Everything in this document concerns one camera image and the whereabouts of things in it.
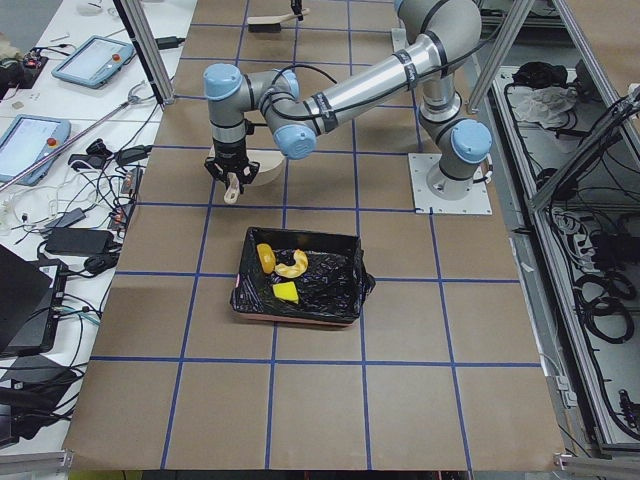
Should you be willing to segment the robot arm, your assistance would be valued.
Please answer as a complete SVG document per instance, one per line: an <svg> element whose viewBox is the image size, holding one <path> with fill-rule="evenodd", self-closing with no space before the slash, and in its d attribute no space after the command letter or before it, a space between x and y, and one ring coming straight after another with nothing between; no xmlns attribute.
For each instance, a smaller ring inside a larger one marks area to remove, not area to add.
<svg viewBox="0 0 640 480"><path fill-rule="evenodd" d="M204 166L232 197L259 171L247 154L246 113L259 112L281 154L298 160L315 150L319 136L417 87L423 89L420 124L441 152L430 172L431 190L447 198L472 182L492 137L485 125L461 115L454 72L479 46L479 8L472 1L397 1L394 8L405 26L406 47L307 99L300 97L292 67L244 74L217 63L205 70L213 153Z"/></svg>

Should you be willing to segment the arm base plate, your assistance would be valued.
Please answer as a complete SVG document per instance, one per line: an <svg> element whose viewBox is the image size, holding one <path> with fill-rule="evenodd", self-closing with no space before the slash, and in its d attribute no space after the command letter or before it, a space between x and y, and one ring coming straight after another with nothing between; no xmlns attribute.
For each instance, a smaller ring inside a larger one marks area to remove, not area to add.
<svg viewBox="0 0 640 480"><path fill-rule="evenodd" d="M440 154L410 153L409 173L414 212L433 215L493 214L481 168L467 180L453 180L440 170Z"/></svg>

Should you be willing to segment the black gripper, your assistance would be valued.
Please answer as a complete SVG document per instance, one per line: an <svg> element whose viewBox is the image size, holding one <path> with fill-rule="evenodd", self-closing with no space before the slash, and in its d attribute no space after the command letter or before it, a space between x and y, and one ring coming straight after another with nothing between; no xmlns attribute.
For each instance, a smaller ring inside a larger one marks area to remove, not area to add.
<svg viewBox="0 0 640 480"><path fill-rule="evenodd" d="M250 185L259 171L259 163L251 161L247 156L245 142L214 142L213 152L204 162L204 167L216 180L231 186L230 174L234 174L239 181L239 190L243 194L245 187Z"/></svg>
<svg viewBox="0 0 640 480"><path fill-rule="evenodd" d="M302 5L302 0L291 0L290 7L294 15L303 15L304 8Z"/></svg>

